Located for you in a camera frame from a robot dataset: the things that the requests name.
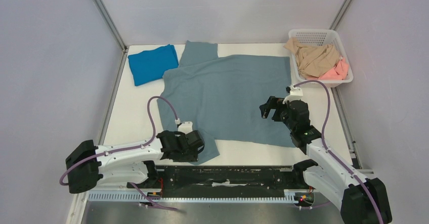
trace white table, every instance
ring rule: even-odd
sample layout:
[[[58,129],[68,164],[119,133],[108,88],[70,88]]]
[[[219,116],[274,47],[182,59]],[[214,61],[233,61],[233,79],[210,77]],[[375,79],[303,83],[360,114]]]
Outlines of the white table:
[[[160,45],[130,46],[128,54],[137,54],[145,50],[153,50]],[[185,48],[184,44],[175,45],[180,59]],[[258,55],[258,56],[290,56],[288,50],[280,43],[244,43],[219,44],[219,57],[229,55]],[[109,125],[104,139],[105,145],[120,145],[144,140],[152,136],[146,104],[150,97],[160,95],[164,90],[162,79],[141,86],[134,86],[128,58],[125,62],[119,88],[111,112]],[[312,125],[321,131],[326,116],[327,98],[324,89],[304,88],[303,101],[309,104]],[[155,121],[156,131],[162,131],[158,106],[151,103],[151,113]],[[325,136],[331,146],[348,163],[352,163],[346,138],[341,127],[335,102],[331,95],[331,110],[326,126]],[[307,159],[298,148],[269,146],[252,142],[217,140],[220,156],[202,165],[294,165]],[[173,163],[170,160],[156,162],[159,165],[190,165],[189,163]]]

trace clothing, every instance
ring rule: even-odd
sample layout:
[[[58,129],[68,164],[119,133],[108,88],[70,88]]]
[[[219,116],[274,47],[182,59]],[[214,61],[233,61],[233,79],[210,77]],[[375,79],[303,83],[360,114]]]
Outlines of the clothing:
[[[182,121],[212,136],[203,136],[205,149],[196,164],[219,155],[206,151],[217,149],[214,139],[294,147],[284,124],[262,119],[259,110],[269,96],[284,95],[291,84],[288,57],[218,58],[217,44],[193,42],[186,43],[183,55],[177,69],[165,72],[161,96]],[[176,130],[168,105],[158,102],[158,108],[164,130]]]
[[[349,71],[349,65],[346,62],[344,57],[340,57],[340,60],[335,65],[334,68],[327,71],[321,77],[309,77],[307,79],[317,79],[317,80],[344,80],[347,77]]]
[[[295,55],[298,71],[306,79],[322,76],[339,60],[339,53],[333,44],[309,46],[299,43],[293,37],[287,41],[284,47]]]
[[[177,68],[177,53],[172,45],[128,56],[134,85],[140,86],[161,79],[166,70]]]

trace blue towel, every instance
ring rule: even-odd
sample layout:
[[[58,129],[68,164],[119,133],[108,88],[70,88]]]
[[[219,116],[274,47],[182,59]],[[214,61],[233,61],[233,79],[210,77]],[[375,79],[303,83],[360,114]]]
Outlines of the blue towel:
[[[165,71],[177,68],[179,65],[176,50],[170,44],[152,51],[129,55],[128,62],[135,86],[161,79]]]

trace purple tube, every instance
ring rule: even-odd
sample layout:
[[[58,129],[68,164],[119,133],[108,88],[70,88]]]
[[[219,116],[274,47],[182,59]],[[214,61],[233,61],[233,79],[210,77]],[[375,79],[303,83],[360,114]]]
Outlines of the purple tube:
[[[166,98],[164,98],[164,97],[161,97],[161,96],[153,96],[153,97],[151,97],[150,99],[149,99],[149,101],[148,101],[148,113],[150,113],[150,111],[149,111],[149,104],[150,104],[150,101],[152,101],[152,99],[162,99],[162,100],[164,100],[169,106],[170,106],[170,108],[171,108],[171,110],[173,111],[173,114],[175,115],[175,119],[178,119],[179,117],[177,116],[177,113],[176,113],[176,111],[174,110],[174,107],[173,107],[173,105],[166,99]]]
[[[100,156],[104,156],[104,153],[99,153],[99,154],[95,154],[95,155],[89,156],[89,157],[84,158],[84,159],[82,159],[82,160],[78,161],[77,163],[75,163],[73,166],[71,166],[69,169],[67,169],[67,171],[65,171],[65,173],[63,173],[63,175],[61,175],[61,178],[60,178],[60,184],[61,184],[62,186],[67,186],[67,185],[68,185],[68,183],[65,183],[65,182],[64,182],[64,178],[67,176],[67,174],[68,174],[68,173],[70,173],[73,169],[77,168],[77,167],[78,167],[79,165],[81,165],[82,163],[84,163],[84,162],[86,162],[86,161],[89,161],[89,160],[91,160],[91,159],[94,159],[94,158],[100,157]]]
[[[379,222],[380,224],[383,224],[383,223],[384,223],[384,222],[383,222],[383,218],[381,217],[381,213],[380,213],[380,211],[378,210],[377,204],[375,203],[374,197],[372,197],[371,193],[369,192],[369,189],[364,185],[364,183],[362,182],[362,180],[361,180],[357,175],[355,175],[355,176],[354,176],[354,178],[355,178],[355,179],[356,179],[356,181],[358,181],[358,182],[359,182],[359,184],[363,187],[363,190],[365,191],[366,195],[368,196],[369,201],[371,201],[371,204],[372,204],[372,206],[373,206],[373,207],[374,207],[374,209],[375,209],[375,214],[377,215],[378,222]]]
[[[156,203],[155,201],[151,200],[151,198],[147,197],[147,195],[145,195],[140,189],[139,187],[137,187],[136,184],[134,183],[130,183],[147,201],[149,201],[150,203],[152,203],[153,207],[158,208],[158,209],[163,209],[163,210],[178,210],[177,208],[174,207],[166,207],[166,206],[162,206],[158,203]]]

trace pink cloth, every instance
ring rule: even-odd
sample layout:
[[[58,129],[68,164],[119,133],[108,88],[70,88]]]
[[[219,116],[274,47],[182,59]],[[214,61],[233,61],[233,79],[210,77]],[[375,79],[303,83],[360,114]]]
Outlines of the pink cloth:
[[[344,80],[347,76],[347,72],[349,71],[349,65],[346,63],[346,59],[341,58],[338,63],[334,66],[334,68],[327,71],[321,77],[308,77],[308,80],[317,79],[317,80]]]

